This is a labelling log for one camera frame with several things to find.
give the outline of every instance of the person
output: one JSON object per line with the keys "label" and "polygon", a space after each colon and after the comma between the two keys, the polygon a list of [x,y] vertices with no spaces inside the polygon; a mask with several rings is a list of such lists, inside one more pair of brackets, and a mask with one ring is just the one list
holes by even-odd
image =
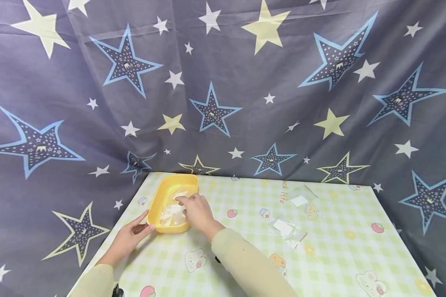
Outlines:
{"label": "person", "polygon": [[[192,228],[202,232],[211,242],[211,250],[215,256],[249,297],[298,296],[277,267],[260,250],[236,231],[225,228],[214,219],[204,196],[194,194],[191,197],[177,197],[176,200],[185,206],[184,214]],[[155,229],[153,225],[149,225],[138,234],[133,232],[147,213],[148,210],[120,229],[109,250],[83,275],[70,297],[113,295],[114,267]]]}

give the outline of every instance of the tablecloth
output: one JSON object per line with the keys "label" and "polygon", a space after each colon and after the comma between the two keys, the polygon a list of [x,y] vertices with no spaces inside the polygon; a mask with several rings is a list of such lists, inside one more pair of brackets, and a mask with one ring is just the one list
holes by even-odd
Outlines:
{"label": "tablecloth", "polygon": [[[149,207],[160,180],[169,174],[147,176],[85,272],[108,249],[117,231]],[[370,187],[198,179],[200,194],[207,198],[214,217],[261,250],[300,296],[435,296]],[[295,189],[304,185],[317,199],[292,203]],[[296,248],[270,228],[270,220],[281,215],[307,232]],[[189,259],[202,265],[192,266]],[[147,238],[116,274],[126,297],[245,296],[194,229]]]}

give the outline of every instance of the star-patterned curtain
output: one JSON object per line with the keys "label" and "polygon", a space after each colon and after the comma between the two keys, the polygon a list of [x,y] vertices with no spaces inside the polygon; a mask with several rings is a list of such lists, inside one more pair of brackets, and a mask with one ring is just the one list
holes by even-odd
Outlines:
{"label": "star-patterned curtain", "polygon": [[370,185],[446,296],[446,1],[0,0],[0,296],[66,296],[149,171]]}

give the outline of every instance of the yellow container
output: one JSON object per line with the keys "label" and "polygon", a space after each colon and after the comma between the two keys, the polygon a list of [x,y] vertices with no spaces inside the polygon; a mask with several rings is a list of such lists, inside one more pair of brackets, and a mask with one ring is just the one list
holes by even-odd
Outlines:
{"label": "yellow container", "polygon": [[161,214],[164,207],[169,203],[175,203],[174,195],[185,193],[186,196],[198,192],[198,178],[193,174],[173,174],[164,177],[159,184],[157,193],[150,204],[147,215],[148,224],[154,224],[155,230],[159,233],[182,233],[190,228],[187,221],[181,225],[164,226],[161,224]]}

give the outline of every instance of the beige sleeve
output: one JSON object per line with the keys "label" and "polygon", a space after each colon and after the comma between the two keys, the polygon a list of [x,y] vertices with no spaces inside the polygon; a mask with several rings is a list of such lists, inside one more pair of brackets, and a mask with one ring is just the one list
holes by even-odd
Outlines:
{"label": "beige sleeve", "polygon": [[114,290],[114,269],[99,264],[80,279],[69,297],[111,297]]}
{"label": "beige sleeve", "polygon": [[232,229],[211,241],[211,250],[249,297],[297,297],[269,259]]}

